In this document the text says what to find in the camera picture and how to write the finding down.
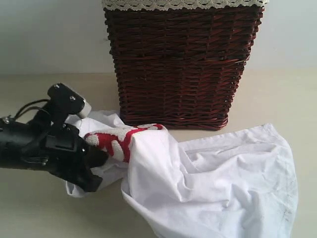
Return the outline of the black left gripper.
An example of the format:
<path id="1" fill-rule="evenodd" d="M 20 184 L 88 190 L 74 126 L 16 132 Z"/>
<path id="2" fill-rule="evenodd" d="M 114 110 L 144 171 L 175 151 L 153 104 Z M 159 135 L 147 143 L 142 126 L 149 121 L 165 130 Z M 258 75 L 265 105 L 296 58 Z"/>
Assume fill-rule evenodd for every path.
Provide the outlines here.
<path id="1" fill-rule="evenodd" d="M 103 179 L 91 169 L 103 166 L 109 155 L 83 140 L 76 127 L 65 123 L 68 116 L 53 104 L 39 109 L 29 124 L 42 126 L 43 131 L 29 143 L 29 156 L 40 159 L 44 170 L 52 175 L 85 192 L 95 192 Z"/>

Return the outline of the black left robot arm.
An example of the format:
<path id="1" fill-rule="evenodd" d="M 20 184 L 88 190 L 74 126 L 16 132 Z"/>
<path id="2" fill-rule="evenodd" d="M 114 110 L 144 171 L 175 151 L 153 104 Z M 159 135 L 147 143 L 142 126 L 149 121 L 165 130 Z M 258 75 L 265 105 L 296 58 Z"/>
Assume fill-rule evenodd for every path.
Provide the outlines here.
<path id="1" fill-rule="evenodd" d="M 0 120 L 0 166 L 5 169 L 45 171 L 95 192 L 103 179 L 91 169 L 108 159 L 105 152 L 94 149 L 79 135 L 77 127 L 66 123 L 67 113 L 46 103 L 27 123 L 16 117 Z"/>

